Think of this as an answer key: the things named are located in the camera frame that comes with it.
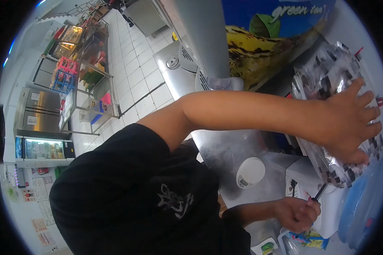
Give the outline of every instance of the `green leaf graphic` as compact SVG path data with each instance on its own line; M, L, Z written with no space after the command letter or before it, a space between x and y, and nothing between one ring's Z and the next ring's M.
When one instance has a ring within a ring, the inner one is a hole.
M279 36L281 22L279 20L270 23L273 18L266 14L256 14L250 21L249 32L257 37L274 38Z

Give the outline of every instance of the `person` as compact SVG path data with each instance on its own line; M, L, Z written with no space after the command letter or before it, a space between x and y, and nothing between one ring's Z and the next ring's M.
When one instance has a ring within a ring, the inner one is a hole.
M183 142L193 130L276 131L325 146L344 162L368 164L358 150L379 133L371 91L352 85L325 101L244 91L187 94L77 157L56 179L50 203L75 254L250 254L244 227L276 218L293 232L308 230L320 204L293 197L242 204L219 217L219 180Z
M120 0L109 0L109 5L117 10L120 14L122 14L121 10L120 10ZM123 18L126 20L126 22L128 22L129 24L129 27L133 27L133 22L130 21L130 19L128 19L128 17L125 15L125 14L122 14Z

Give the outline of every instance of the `hand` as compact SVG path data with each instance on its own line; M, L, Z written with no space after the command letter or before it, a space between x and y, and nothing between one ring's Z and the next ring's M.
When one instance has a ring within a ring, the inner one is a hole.
M357 93L364 84L362 78L355 80L349 88L323 102L321 118L315 118L323 133L316 144L323 145L332 156L344 163L368 164L369 157L361 150L360 144L382 130L381 122L368 125L368 122L380 115L378 107L365 108L373 99L368 91L358 97Z
M274 201L274 217L281 225L294 233L307 231L321 214L321 205L296 197L284 197Z

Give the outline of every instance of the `yellow food graphic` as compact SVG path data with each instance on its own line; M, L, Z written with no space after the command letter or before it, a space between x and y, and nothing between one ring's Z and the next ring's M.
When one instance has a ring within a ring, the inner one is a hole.
M255 91L309 48L325 22L322 17L313 28L291 38L256 37L243 28L226 26L230 76L242 78L244 90Z

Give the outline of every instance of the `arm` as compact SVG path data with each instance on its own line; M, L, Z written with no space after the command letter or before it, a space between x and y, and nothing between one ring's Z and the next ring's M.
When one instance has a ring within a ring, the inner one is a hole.
M367 163L358 146L381 130L368 126L378 108L365 109L373 99L368 92L357 98L363 80L326 101L288 99L243 91L205 91L187 94L138 121L156 132L170 150L193 130L259 129L295 135L325 146L349 163Z
M309 230L320 214L321 207L318 202L285 197L275 201L241 204L226 210L222 218L232 218L243 228L256 221L277 218L283 227L299 233Z

